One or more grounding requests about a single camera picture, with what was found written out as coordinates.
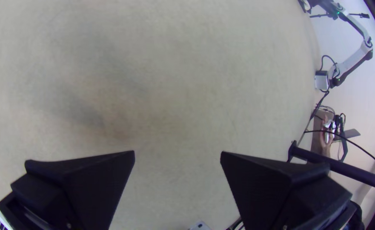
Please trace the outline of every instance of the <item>small white object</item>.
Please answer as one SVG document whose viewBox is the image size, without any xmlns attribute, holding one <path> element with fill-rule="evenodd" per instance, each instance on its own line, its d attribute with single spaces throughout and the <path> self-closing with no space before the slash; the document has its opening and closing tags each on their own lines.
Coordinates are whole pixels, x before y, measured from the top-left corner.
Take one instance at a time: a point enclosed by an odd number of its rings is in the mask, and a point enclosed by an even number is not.
<svg viewBox="0 0 375 230">
<path fill-rule="evenodd" d="M 323 124 L 323 127 L 327 128 L 329 130 L 334 130 L 336 128 L 336 124 L 335 124 L 334 121 L 329 120 L 328 122 L 326 122 L 325 124 Z M 329 142 L 329 135 L 332 135 L 332 137 L 335 138 L 335 135 L 326 132 L 325 133 L 325 143 Z"/>
<path fill-rule="evenodd" d="M 309 5 L 309 2 L 308 0 L 301 0 L 301 2 L 303 3 L 303 8 L 308 11 L 311 9 L 311 6 Z"/>
</svg>

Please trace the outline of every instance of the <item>white wall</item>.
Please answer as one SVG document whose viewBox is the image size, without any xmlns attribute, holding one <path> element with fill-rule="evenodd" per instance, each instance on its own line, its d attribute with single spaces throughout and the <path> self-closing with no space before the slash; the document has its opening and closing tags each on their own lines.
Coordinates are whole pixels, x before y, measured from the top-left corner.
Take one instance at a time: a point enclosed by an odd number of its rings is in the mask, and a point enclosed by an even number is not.
<svg viewBox="0 0 375 230">
<path fill-rule="evenodd" d="M 370 19 L 356 18 L 372 37 L 373 58 L 352 72 L 341 86 L 332 89 L 323 104 L 333 107 L 338 114 L 345 113 L 345 128 L 355 128 L 361 133 L 360 137 L 351 140 L 375 156 L 375 20 L 363 0 L 340 0 L 339 3 L 349 13 L 369 13 Z M 324 13 L 319 6 L 312 9 L 312 15 Z M 343 62 L 361 45 L 362 37 L 348 23 L 328 17 L 311 20 L 321 53 L 331 56 L 335 62 Z M 324 69 L 328 70 L 331 65 L 329 59 L 324 60 Z M 348 147 L 346 163 L 375 173 L 375 163 L 369 156 L 351 144 Z M 334 157 L 337 157 L 337 152 L 338 145 L 332 145 Z M 363 219 L 367 225 L 375 211 L 375 190 L 336 173 L 332 177 L 353 193 L 352 199 L 361 204 Z"/>
</svg>

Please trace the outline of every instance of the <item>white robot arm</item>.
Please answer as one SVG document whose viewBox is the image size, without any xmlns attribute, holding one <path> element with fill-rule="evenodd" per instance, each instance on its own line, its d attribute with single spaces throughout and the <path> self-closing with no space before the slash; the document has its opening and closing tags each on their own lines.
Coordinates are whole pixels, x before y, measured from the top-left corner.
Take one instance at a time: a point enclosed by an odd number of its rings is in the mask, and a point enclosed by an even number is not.
<svg viewBox="0 0 375 230">
<path fill-rule="evenodd" d="M 332 18 L 340 18 L 348 22 L 355 28 L 363 37 L 363 42 L 360 48 L 352 54 L 348 59 L 342 63 L 334 64 L 329 71 L 317 71 L 315 74 L 315 87 L 323 91 L 339 86 L 343 83 L 345 78 L 364 61 L 370 60 L 373 57 L 372 39 L 367 33 L 366 29 L 353 18 L 346 9 L 339 3 L 333 1 L 324 1 L 319 4 L 324 8 Z"/>
</svg>

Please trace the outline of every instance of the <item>hand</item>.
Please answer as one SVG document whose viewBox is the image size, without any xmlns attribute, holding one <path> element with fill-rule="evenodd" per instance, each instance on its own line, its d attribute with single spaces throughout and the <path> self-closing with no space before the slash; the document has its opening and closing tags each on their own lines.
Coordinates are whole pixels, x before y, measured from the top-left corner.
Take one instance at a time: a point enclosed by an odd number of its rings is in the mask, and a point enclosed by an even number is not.
<svg viewBox="0 0 375 230">
<path fill-rule="evenodd" d="M 333 132 L 333 129 L 327 129 L 326 127 L 324 127 L 324 124 L 326 124 L 327 122 L 328 122 L 328 117 L 325 115 L 325 118 L 322 121 L 321 130 Z M 332 134 L 328 133 L 329 134 L 329 140 L 328 140 L 328 143 L 326 143 L 325 142 L 325 134 L 327 134 L 327 132 L 319 132 L 319 142 L 321 144 L 322 151 L 328 151 L 329 150 L 329 148 L 331 147 L 331 144 L 333 142 L 333 138 L 334 138 L 334 136 Z"/>
</svg>

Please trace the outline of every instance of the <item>beige table surface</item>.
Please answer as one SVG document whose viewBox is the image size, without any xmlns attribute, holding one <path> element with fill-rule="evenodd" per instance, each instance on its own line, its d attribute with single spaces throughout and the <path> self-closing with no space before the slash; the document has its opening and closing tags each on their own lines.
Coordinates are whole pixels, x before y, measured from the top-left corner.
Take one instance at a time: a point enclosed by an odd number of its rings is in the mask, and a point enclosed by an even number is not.
<svg viewBox="0 0 375 230">
<path fill-rule="evenodd" d="M 0 0 L 0 199 L 26 159 L 134 150 L 111 229 L 226 229 L 220 152 L 286 158 L 317 47 L 297 0 Z"/>
</svg>

